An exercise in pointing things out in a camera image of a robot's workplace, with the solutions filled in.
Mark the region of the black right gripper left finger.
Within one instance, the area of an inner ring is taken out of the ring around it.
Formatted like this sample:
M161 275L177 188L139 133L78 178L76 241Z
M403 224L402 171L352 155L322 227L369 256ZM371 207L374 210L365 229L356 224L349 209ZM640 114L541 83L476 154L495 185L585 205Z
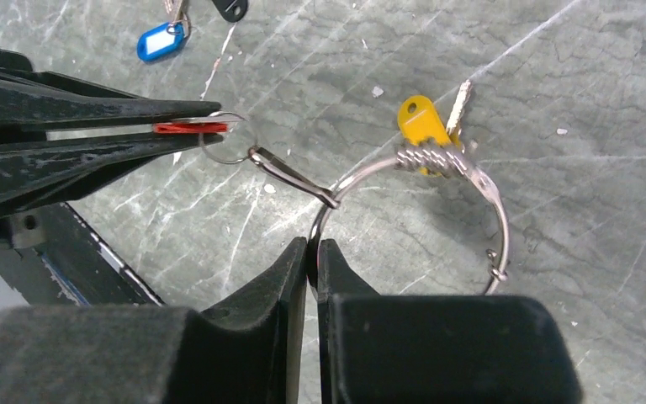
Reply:
M156 305L0 312L0 403L295 403L306 241L204 311Z

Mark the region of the large metal keyring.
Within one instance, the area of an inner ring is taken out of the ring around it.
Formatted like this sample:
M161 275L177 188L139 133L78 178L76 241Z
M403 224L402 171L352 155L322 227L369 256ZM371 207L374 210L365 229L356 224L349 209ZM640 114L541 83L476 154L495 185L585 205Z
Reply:
M493 207L499 227L500 246L497 250L488 249L486 251L490 260L490 278L483 294L494 294L500 284L508 279L506 269L509 263L511 241L508 215L495 182L454 144L440 146L424 141L419 146L413 146L405 142L396 148L393 156L370 162L349 173L332 190L333 200L341 202L346 194L355 189L363 180L388 168L408 172L425 168L429 172L440 174L445 178L463 178L471 183Z

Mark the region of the red key tag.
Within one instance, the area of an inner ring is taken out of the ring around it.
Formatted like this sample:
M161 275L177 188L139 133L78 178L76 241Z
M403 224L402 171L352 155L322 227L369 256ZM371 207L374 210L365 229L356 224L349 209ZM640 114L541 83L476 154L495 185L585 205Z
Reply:
M209 134L225 133L226 123L166 123L154 124L152 131L157 134Z

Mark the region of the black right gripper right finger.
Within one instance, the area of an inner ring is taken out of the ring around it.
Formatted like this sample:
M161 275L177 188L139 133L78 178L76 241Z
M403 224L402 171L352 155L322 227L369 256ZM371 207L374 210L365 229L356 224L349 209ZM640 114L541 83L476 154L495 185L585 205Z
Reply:
M333 240L318 263L324 403L580 403L556 321L522 295L382 295Z

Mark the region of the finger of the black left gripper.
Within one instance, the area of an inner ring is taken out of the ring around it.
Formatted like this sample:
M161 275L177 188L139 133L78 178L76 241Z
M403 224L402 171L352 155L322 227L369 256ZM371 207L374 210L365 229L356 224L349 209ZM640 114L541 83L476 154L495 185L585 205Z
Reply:
M221 135L140 133L0 146L0 219L84 198L149 161Z
M206 117L220 103L136 97L54 72L36 72L30 60L0 49L0 126L75 130L167 123Z

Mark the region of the yellow key tag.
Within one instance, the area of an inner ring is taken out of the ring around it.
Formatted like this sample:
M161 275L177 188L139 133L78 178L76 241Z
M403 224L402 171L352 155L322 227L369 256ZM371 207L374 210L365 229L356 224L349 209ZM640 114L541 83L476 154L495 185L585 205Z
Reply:
M395 150L395 167L424 175L461 178L458 154L463 143L457 129L448 129L433 102L423 96L408 98L397 113L397 124L404 142Z

